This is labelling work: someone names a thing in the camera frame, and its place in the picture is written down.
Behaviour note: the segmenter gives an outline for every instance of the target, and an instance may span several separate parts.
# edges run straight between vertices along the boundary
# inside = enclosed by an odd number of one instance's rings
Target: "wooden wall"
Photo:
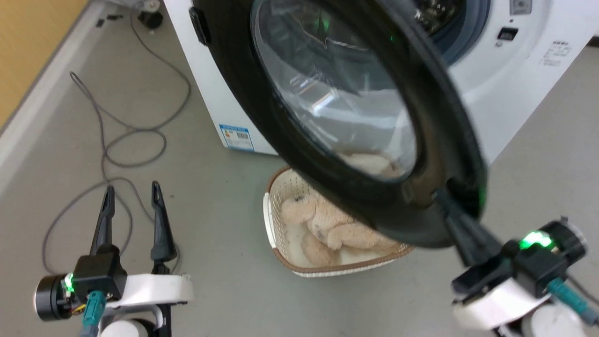
[[[87,0],[0,0],[0,128]]]

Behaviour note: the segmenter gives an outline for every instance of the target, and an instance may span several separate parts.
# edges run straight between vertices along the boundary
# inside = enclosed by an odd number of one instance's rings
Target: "gray floor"
[[[144,52],[126,22],[107,32],[80,73],[98,101],[133,123],[154,124],[182,98],[183,84]],[[191,78],[172,27],[144,34],[150,47]],[[507,239],[570,215],[591,245],[599,242],[599,49],[586,49],[491,167],[485,222]],[[123,130],[107,122],[108,138]],[[451,250],[417,250],[389,266],[331,279],[302,279],[273,256],[263,229],[262,195],[276,157],[221,147],[194,88],[184,113],[164,129],[169,147],[131,178],[149,201],[159,180],[182,272],[192,275],[196,301],[176,307],[174,336],[486,336],[466,332],[452,318],[450,280],[459,272]],[[151,156],[158,140],[138,136],[114,150],[116,158]],[[0,336],[75,335],[78,320],[42,323],[31,296],[44,275],[40,245],[59,210],[100,180],[98,126],[90,104],[73,87],[6,193],[0,197]],[[123,256],[129,273],[148,272],[153,232],[127,186],[135,228]],[[53,268],[67,271],[92,238],[102,192],[84,199],[50,238]],[[122,242],[126,218],[114,220]],[[597,250],[573,268],[599,293]]]

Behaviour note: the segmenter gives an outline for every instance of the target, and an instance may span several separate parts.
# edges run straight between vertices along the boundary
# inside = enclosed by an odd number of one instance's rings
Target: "washing machine door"
[[[459,3],[195,0],[191,13],[242,108],[305,180],[383,234],[438,248],[452,242],[435,191],[479,216],[486,184],[429,38]]]

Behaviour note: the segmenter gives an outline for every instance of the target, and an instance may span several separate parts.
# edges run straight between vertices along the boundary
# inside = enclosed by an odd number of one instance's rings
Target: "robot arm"
[[[567,269],[587,250],[567,218],[502,245],[449,194],[438,192],[435,200],[468,268],[452,281],[453,313],[462,327],[506,336],[584,336],[584,323],[597,324],[597,312],[564,285]]]
[[[82,308],[80,336],[170,337],[171,307],[193,300],[189,275],[171,275],[165,262],[177,257],[162,191],[152,183],[155,211],[152,273],[127,275],[119,249],[112,245],[114,188],[108,186],[102,202],[89,255],[81,256],[73,273],[50,275],[38,284],[34,306],[44,321],[65,320]],[[116,320],[117,315],[152,312],[156,323]]]

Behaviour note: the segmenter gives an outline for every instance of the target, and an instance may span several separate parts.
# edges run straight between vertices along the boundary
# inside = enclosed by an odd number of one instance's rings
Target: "wheel caster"
[[[151,30],[154,30],[162,24],[164,17],[159,12],[148,13],[141,12],[137,19]]]

